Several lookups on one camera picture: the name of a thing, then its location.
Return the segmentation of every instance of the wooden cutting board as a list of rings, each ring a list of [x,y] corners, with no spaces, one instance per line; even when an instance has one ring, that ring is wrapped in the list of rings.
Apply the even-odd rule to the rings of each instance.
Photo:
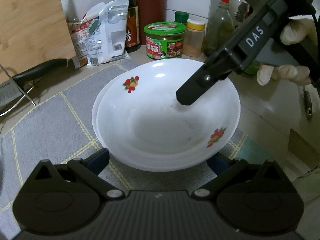
[[[10,75],[76,55],[60,0],[0,0],[0,15],[0,63]]]

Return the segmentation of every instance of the red flower decoration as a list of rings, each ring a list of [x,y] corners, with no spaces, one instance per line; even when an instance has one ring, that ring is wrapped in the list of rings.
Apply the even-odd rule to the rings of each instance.
[[[140,78],[138,76],[131,77],[127,79],[122,85],[124,86],[124,89],[128,91],[130,94],[132,91],[136,90],[136,86],[138,85],[138,80]]]
[[[211,147],[214,143],[216,143],[217,141],[219,141],[219,139],[224,135],[224,132],[227,128],[221,128],[220,130],[219,129],[216,129],[214,131],[214,133],[210,136],[210,139],[208,141],[208,145],[207,145],[207,148]]]

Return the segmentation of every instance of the gloved hand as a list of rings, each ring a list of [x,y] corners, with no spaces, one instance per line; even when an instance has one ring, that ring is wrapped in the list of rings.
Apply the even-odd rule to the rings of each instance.
[[[317,45],[316,26],[311,19],[291,20],[282,30],[280,40],[284,45],[291,45],[301,42],[306,36]],[[306,66],[282,65],[273,67],[270,65],[260,66],[257,73],[257,81],[260,85],[266,85],[270,78],[285,79],[296,83],[299,86],[311,84],[309,78],[310,70]]]

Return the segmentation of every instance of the green jar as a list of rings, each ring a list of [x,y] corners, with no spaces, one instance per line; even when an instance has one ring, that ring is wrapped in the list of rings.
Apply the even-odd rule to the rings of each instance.
[[[153,59],[180,58],[186,26],[175,22],[152,23],[144,27],[147,56]]]

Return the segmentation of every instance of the green bottle cap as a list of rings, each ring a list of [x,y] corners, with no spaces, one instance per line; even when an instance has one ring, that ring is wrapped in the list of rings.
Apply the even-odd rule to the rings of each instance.
[[[175,14],[174,21],[179,23],[186,23],[190,15],[186,12],[175,12],[174,14]]]

